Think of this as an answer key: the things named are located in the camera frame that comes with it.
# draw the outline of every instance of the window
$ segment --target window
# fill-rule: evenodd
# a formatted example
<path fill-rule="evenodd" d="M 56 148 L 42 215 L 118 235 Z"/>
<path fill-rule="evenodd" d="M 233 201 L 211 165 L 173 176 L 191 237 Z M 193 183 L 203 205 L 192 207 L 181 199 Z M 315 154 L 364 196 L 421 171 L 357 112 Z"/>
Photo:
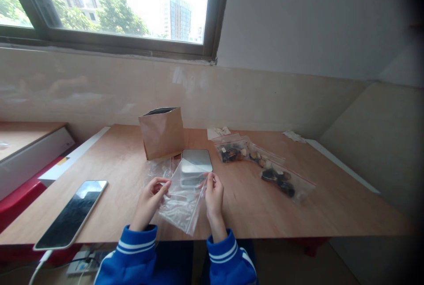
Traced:
<path fill-rule="evenodd" d="M 0 0 L 0 25 L 32 27 L 19 0 Z"/>
<path fill-rule="evenodd" d="M 225 1 L 0 0 L 0 41 L 214 60 Z"/>

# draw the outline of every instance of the hand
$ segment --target hand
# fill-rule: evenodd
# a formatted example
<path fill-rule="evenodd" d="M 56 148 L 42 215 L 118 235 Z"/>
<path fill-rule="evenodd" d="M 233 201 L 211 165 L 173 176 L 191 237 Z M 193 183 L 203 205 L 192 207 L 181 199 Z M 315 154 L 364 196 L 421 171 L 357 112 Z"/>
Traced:
<path fill-rule="evenodd" d="M 224 186 L 220 178 L 213 172 L 208 174 L 208 186 L 206 188 L 206 216 L 212 230 L 214 243 L 225 240 L 228 236 L 222 216 L 222 200 L 224 198 Z"/>
<path fill-rule="evenodd" d="M 129 226 L 131 231 L 144 231 L 147 228 L 170 185 L 171 181 L 169 179 L 155 177 L 143 189 L 138 199 L 136 213 Z"/>

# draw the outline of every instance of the tree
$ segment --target tree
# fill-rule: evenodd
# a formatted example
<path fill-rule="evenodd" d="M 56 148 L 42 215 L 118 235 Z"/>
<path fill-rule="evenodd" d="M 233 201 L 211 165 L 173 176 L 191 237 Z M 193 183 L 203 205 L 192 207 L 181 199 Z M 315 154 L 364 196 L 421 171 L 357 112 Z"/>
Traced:
<path fill-rule="evenodd" d="M 101 0 L 98 10 L 101 30 L 118 34 L 144 36 L 149 33 L 140 16 L 128 6 L 127 0 Z"/>
<path fill-rule="evenodd" d="M 31 27 L 19 0 L 0 0 L 0 23 Z"/>
<path fill-rule="evenodd" d="M 53 0 L 53 4 L 63 27 L 73 30 L 98 31 L 98 26 L 93 24 L 78 8 L 67 8 L 61 0 Z"/>

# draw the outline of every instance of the brown pebble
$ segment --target brown pebble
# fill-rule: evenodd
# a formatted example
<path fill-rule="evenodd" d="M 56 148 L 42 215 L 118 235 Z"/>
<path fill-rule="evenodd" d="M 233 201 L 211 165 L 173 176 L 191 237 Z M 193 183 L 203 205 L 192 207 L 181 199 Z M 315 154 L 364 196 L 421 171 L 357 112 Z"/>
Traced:
<path fill-rule="evenodd" d="M 283 175 L 286 177 L 286 180 L 290 180 L 292 178 L 289 172 L 283 172 Z"/>

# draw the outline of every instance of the window frame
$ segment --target window frame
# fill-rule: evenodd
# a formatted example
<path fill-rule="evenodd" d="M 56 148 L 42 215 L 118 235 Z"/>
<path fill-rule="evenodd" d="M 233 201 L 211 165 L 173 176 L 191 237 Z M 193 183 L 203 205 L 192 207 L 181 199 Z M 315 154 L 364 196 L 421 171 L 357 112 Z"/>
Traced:
<path fill-rule="evenodd" d="M 227 0 L 208 0 L 202 45 L 59 29 L 61 21 L 52 0 L 19 1 L 34 28 L 0 25 L 0 42 L 213 62 L 216 61 Z"/>

